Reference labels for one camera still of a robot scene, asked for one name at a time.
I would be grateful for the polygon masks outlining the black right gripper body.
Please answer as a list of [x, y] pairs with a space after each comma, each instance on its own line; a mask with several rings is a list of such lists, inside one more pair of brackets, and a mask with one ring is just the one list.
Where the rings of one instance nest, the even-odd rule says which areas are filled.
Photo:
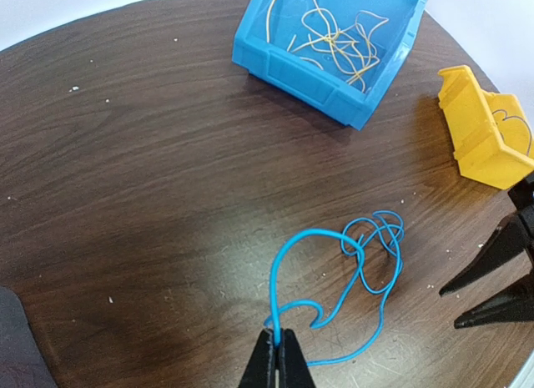
[[519, 181], [508, 191], [508, 196], [528, 234], [533, 237], [533, 179]]

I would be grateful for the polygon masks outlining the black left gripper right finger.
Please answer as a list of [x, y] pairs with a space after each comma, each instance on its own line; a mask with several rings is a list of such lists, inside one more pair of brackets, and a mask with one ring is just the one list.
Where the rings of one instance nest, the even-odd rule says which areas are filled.
[[278, 346], [277, 367], [279, 387], [315, 388], [316, 385], [307, 366], [299, 341], [291, 329], [283, 329]]

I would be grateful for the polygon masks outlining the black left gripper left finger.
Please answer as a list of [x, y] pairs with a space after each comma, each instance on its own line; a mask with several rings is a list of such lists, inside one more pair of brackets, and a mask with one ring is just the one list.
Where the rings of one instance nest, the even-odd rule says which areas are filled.
[[239, 388], [274, 388], [278, 349], [272, 329], [263, 329], [238, 384]]

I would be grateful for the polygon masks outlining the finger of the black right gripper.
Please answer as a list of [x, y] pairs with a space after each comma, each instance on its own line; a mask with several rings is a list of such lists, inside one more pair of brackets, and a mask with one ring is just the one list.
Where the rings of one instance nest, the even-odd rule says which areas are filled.
[[439, 295], [454, 293], [516, 258], [533, 243], [533, 223], [526, 219], [503, 219], [479, 253]]
[[454, 328], [528, 321], [533, 321], [533, 279], [519, 279], [488, 300], [462, 313], [454, 321]]

